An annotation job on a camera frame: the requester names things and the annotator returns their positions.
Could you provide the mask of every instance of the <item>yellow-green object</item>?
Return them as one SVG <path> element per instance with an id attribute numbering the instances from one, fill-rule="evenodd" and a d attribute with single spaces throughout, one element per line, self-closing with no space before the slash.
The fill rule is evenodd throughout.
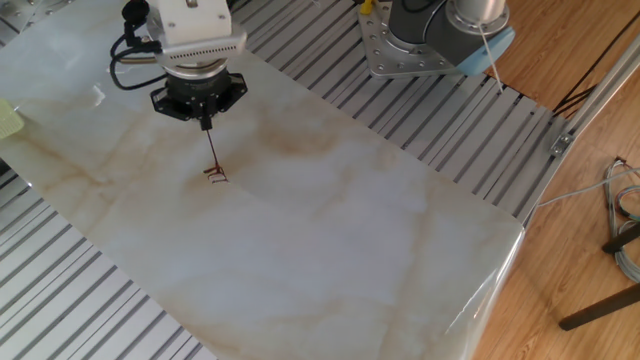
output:
<path id="1" fill-rule="evenodd" d="M 0 99 L 0 139 L 15 134 L 24 127 L 24 121 L 13 106 L 5 99 Z"/>
<path id="2" fill-rule="evenodd" d="M 373 10 L 373 0 L 364 0 L 364 3 L 360 5 L 360 14 L 369 15 Z"/>

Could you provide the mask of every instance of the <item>marble-patterned surface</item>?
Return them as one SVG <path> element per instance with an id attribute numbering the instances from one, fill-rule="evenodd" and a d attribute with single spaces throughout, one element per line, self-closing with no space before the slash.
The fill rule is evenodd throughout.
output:
<path id="1" fill-rule="evenodd" d="M 469 358 L 521 225 L 249 53 L 210 184 L 198 125 L 109 79 L 121 5 L 78 0 L 0 52 L 26 121 L 0 157 L 223 360 Z"/>

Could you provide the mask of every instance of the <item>brown stain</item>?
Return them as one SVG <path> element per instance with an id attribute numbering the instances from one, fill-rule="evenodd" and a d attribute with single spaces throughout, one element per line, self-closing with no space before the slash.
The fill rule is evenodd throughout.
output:
<path id="1" fill-rule="evenodd" d="M 376 168 L 383 172 L 392 170 L 398 162 L 398 149 L 395 145 L 384 142 L 378 148 Z"/>
<path id="2" fill-rule="evenodd" d="M 335 206 L 343 204 L 347 200 L 347 190 L 354 181 L 356 172 L 353 168 L 347 167 L 340 174 L 340 190 L 333 195 L 326 203 L 320 206 L 312 215 L 314 218 L 322 217 L 330 212 Z"/>
<path id="3" fill-rule="evenodd" d="M 48 109 L 48 115 L 53 119 L 58 116 L 63 116 L 72 109 L 94 106 L 93 97 L 90 95 L 79 96 L 73 102 L 58 102 L 43 99 L 28 99 L 27 102 L 30 104 L 30 106 Z M 128 184 L 134 181 L 137 177 L 136 172 L 133 172 L 129 174 L 130 176 L 128 176 L 128 178 L 122 178 L 116 181 L 108 176 L 108 171 L 104 171 L 105 169 L 109 169 L 115 163 L 118 163 L 120 166 L 120 164 L 128 162 L 130 156 L 127 153 L 123 153 L 122 149 L 131 149 L 132 144 L 135 142 L 135 134 L 140 129 L 147 128 L 148 122 L 150 121 L 149 115 L 129 111 L 125 108 L 122 108 L 121 112 L 124 114 L 122 116 L 123 118 L 131 119 L 129 121 L 130 126 L 120 136 L 120 138 L 116 142 L 116 145 L 110 152 L 106 154 L 106 156 L 102 157 L 101 154 L 98 154 L 91 148 L 80 146 L 78 147 L 77 151 L 87 153 L 87 157 L 100 159 L 99 163 L 92 165 L 92 169 L 87 169 L 80 164 L 69 161 L 69 159 L 62 153 L 54 150 L 54 148 L 61 143 L 64 143 L 65 150 L 68 150 L 73 146 L 73 138 L 70 138 L 62 133 L 52 133 L 51 129 L 44 128 L 38 122 L 25 116 L 24 114 L 21 114 L 21 116 L 25 120 L 25 128 L 21 132 L 14 134 L 13 136 L 13 138 L 18 142 L 26 144 L 31 150 L 35 150 L 39 154 L 39 158 L 48 159 L 46 163 L 54 164 L 56 166 L 56 171 L 61 171 L 63 173 L 53 183 L 44 184 L 43 186 L 36 185 L 36 189 L 44 197 L 47 197 L 47 194 L 54 192 L 57 187 L 62 186 L 70 181 L 83 180 L 87 182 L 88 186 L 84 187 L 82 193 L 78 196 L 78 198 L 80 199 L 79 202 L 73 205 L 74 210 L 70 212 L 65 211 L 65 213 L 62 213 L 65 218 L 67 218 L 70 222 L 72 222 L 72 224 L 77 226 L 83 232 L 83 234 L 87 236 L 89 233 L 91 233 L 95 225 L 97 225 L 100 220 L 108 213 L 110 207 L 120 195 L 121 190 L 126 188 Z M 148 160 L 147 156 L 150 149 L 147 148 L 139 150 L 144 153 L 143 162 L 146 163 Z M 136 169 L 138 171 L 141 171 L 141 168 L 144 167 L 144 164 L 142 165 L 143 166 L 137 168 L 132 166 L 125 167 L 128 170 Z M 100 200 L 101 204 L 99 208 L 95 206 L 95 200 Z M 76 218 L 76 214 L 82 213 L 83 209 L 85 208 L 84 204 L 88 202 L 91 203 L 90 205 L 92 205 L 95 210 L 100 209 L 101 212 L 99 214 L 96 214 L 96 216 L 93 218 L 94 221 L 91 224 L 76 224 L 74 221 L 74 219 Z"/>
<path id="4" fill-rule="evenodd" d="M 345 129 L 342 117 L 328 116 L 314 122 L 291 121 L 291 118 L 317 119 L 318 114 L 326 113 L 326 109 L 322 109 L 324 106 L 309 96 L 278 109 L 263 102 L 243 109 L 246 114 L 239 116 L 256 119 L 257 130 L 244 139 L 242 146 L 220 158 L 220 165 L 229 179 L 233 182 L 235 174 L 259 163 L 270 152 L 283 157 L 320 158 L 335 150 Z"/>

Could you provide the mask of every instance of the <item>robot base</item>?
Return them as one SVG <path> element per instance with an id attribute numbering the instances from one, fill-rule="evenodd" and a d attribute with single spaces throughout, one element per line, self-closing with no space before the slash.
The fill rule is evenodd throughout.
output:
<path id="1" fill-rule="evenodd" d="M 389 30 L 391 2 L 377 1 L 371 14 L 358 12 L 367 63 L 375 78 L 457 73 L 455 66 L 427 45 L 408 44 Z"/>

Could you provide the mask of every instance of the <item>black cable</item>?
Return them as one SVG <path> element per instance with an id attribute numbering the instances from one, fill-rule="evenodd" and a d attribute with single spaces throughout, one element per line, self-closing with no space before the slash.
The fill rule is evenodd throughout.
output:
<path id="1" fill-rule="evenodd" d="M 589 91 L 585 92 L 583 91 L 582 93 L 572 97 L 572 101 L 568 104 L 565 104 L 562 108 L 554 111 L 554 113 L 556 114 L 556 116 L 562 114 L 563 112 L 570 110 L 571 108 L 573 108 L 574 106 L 580 104 L 581 102 L 583 102 L 584 100 L 586 100 L 589 95 L 591 95 L 591 91 L 593 91 L 593 88 L 590 89 Z"/>
<path id="2" fill-rule="evenodd" d="M 124 51 L 116 54 L 111 59 L 111 63 L 109 64 L 109 74 L 111 75 L 111 79 L 113 80 L 113 83 L 121 90 L 131 91 L 131 90 L 137 90 L 137 89 L 143 88 L 145 86 L 157 83 L 158 81 L 166 78 L 167 74 L 163 74 L 161 76 L 158 76 L 158 77 L 153 78 L 151 80 L 145 81 L 143 83 L 127 86 L 127 85 L 122 85 L 122 83 L 120 82 L 120 79 L 118 79 L 118 75 L 116 73 L 116 65 L 125 56 L 132 55 L 132 54 L 141 54 L 141 53 L 154 53 L 154 52 L 158 52 L 158 51 L 160 51 L 160 44 L 159 43 L 148 43 L 144 47 L 131 48 L 131 49 L 127 49 L 127 50 L 124 50 Z"/>
<path id="3" fill-rule="evenodd" d="M 578 80 L 578 82 L 574 85 L 574 87 L 567 93 L 567 95 L 565 95 L 565 97 L 558 103 L 558 105 L 555 107 L 555 109 L 553 110 L 553 112 L 557 112 L 558 109 L 562 108 L 565 104 L 567 104 L 569 101 L 571 101 L 571 99 L 569 99 L 569 97 L 573 94 L 574 91 L 576 91 L 578 89 L 578 87 L 580 87 L 580 85 L 586 80 L 586 78 L 589 76 L 589 74 L 591 74 L 593 72 L 593 70 L 596 68 L 596 66 L 600 63 L 600 61 L 602 61 L 602 59 L 604 58 L 604 56 L 611 50 L 611 48 L 613 48 L 613 45 L 615 45 L 615 43 L 622 37 L 622 35 L 624 35 L 625 32 L 627 32 L 629 30 L 629 28 L 631 27 L 631 25 L 633 25 L 634 22 L 636 22 L 638 20 L 638 18 L 640 18 L 640 11 L 638 11 L 636 13 L 636 15 L 631 18 L 631 20 L 629 20 L 629 22 L 627 23 L 627 25 L 625 25 L 625 27 L 622 28 L 622 30 L 620 30 L 620 32 L 618 32 L 618 34 L 616 35 L 616 37 L 613 38 L 613 40 L 609 43 L 609 46 L 607 46 L 606 49 L 604 49 L 604 51 L 602 52 L 602 54 L 600 54 L 600 56 L 598 57 L 598 59 L 596 59 L 596 61 L 593 63 L 593 65 L 591 65 L 591 67 L 589 68 L 589 70 L 587 70 L 587 72 L 584 73 L 584 75 L 582 75 L 582 78 L 580 78 L 580 80 Z M 589 94 L 591 94 L 591 92 L 593 91 L 593 88 L 595 88 L 595 86 L 593 86 L 591 89 L 589 90 L 585 90 L 588 91 Z"/>
<path id="4" fill-rule="evenodd" d="M 133 27 L 133 31 L 136 31 L 138 29 L 140 29 L 142 27 L 142 25 L 144 24 L 139 24 Z M 120 44 L 122 44 L 123 41 L 125 41 L 127 39 L 127 35 L 124 34 L 122 36 L 120 36 L 118 38 L 118 40 L 116 40 L 116 42 L 113 44 L 113 46 L 111 47 L 111 50 L 109 50 L 109 54 L 111 54 L 111 57 L 115 57 L 116 56 L 116 51 L 118 51 L 118 47 L 120 47 Z"/>
<path id="5" fill-rule="evenodd" d="M 436 2 L 437 0 L 427 0 L 427 5 L 424 5 L 422 7 L 419 7 L 417 9 L 410 9 L 407 6 L 406 3 L 407 0 L 401 0 L 400 3 L 402 4 L 402 8 L 404 9 L 404 11 L 410 13 L 410 14 L 417 14 L 417 13 L 421 13 L 425 10 L 427 10 L 434 2 Z"/>

